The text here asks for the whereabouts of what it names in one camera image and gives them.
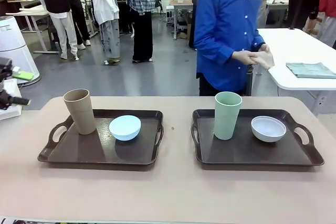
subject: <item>blue button-up shirt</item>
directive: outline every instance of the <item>blue button-up shirt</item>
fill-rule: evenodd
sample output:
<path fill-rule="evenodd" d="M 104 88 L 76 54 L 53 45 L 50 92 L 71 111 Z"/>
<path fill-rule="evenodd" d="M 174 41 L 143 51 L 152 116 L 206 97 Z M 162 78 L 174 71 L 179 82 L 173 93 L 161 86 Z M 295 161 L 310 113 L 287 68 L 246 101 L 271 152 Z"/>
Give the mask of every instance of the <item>blue button-up shirt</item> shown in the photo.
<path fill-rule="evenodd" d="M 195 26 L 197 73 L 219 91 L 239 91 L 247 66 L 234 51 L 255 51 L 264 42 L 257 30 L 261 0 L 198 0 Z"/>

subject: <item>white bowl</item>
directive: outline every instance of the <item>white bowl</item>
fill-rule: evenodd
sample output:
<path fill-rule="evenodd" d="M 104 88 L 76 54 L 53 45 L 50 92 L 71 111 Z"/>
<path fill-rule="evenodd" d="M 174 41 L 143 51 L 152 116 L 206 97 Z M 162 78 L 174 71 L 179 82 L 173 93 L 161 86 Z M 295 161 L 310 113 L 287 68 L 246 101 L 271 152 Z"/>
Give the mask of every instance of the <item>white bowl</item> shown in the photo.
<path fill-rule="evenodd" d="M 267 143 L 279 141 L 286 133 L 286 126 L 278 119 L 269 116 L 253 118 L 251 128 L 254 136 Z"/>
<path fill-rule="evenodd" d="M 135 138 L 141 129 L 141 121 L 136 116 L 123 115 L 114 119 L 109 126 L 111 134 L 120 141 Z"/>

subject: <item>chair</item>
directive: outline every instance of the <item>chair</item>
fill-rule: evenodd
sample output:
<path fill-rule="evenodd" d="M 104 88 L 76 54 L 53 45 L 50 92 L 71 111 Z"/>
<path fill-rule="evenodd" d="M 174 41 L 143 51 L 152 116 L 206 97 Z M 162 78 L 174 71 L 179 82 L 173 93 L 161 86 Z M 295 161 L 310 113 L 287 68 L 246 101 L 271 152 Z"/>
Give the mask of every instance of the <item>chair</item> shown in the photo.
<path fill-rule="evenodd" d="M 163 7 L 162 7 L 162 1 L 161 0 L 155 0 L 155 8 L 160 8 L 160 15 L 162 15 Z"/>

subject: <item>hand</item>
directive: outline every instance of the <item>hand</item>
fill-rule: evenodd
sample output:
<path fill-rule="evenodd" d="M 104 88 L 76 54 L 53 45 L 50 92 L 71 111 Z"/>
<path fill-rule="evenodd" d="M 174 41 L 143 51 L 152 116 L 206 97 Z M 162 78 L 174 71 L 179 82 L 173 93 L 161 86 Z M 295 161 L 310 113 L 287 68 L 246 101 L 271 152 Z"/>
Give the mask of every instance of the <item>hand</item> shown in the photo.
<path fill-rule="evenodd" d="M 233 52 L 232 58 L 239 60 L 244 65 L 256 65 L 257 62 L 254 61 L 254 58 L 256 57 L 255 52 L 250 51 L 239 51 L 239 52 Z"/>
<path fill-rule="evenodd" d="M 259 49 L 259 52 L 271 52 L 271 50 L 269 49 L 269 46 L 267 44 L 262 44 L 262 46 Z"/>

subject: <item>brown tray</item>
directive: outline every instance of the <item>brown tray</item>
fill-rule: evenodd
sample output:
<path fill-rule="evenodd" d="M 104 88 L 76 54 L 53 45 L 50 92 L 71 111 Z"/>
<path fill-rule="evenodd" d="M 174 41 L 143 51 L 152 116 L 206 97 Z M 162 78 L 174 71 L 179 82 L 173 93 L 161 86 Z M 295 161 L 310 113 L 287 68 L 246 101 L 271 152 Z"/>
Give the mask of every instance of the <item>brown tray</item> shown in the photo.
<path fill-rule="evenodd" d="M 53 128 L 46 147 L 37 159 L 54 164 L 118 166 L 148 166 L 156 161 L 163 137 L 162 112 L 93 110 L 93 113 L 96 118 L 96 131 L 89 135 L 80 135 L 69 116 L 65 122 Z M 116 140 L 109 131 L 111 121 L 122 115 L 134 115 L 141 120 L 139 135 L 127 142 Z M 54 134 L 62 126 L 66 127 L 66 132 L 62 133 L 58 142 L 54 142 Z"/>
<path fill-rule="evenodd" d="M 261 115 L 280 120 L 287 128 L 286 135 L 275 143 L 265 143 L 257 139 L 252 133 L 251 121 Z M 225 169 L 226 165 L 310 167 L 324 164 L 322 156 L 314 146 L 310 131 L 295 122 L 287 111 L 241 110 L 234 135 L 226 141 L 219 140 L 214 135 L 214 117 L 215 110 L 193 112 L 192 137 L 196 158 L 202 165 L 222 165 Z M 308 144 L 303 144 L 300 136 L 294 132 L 296 128 L 305 131 L 309 138 Z"/>

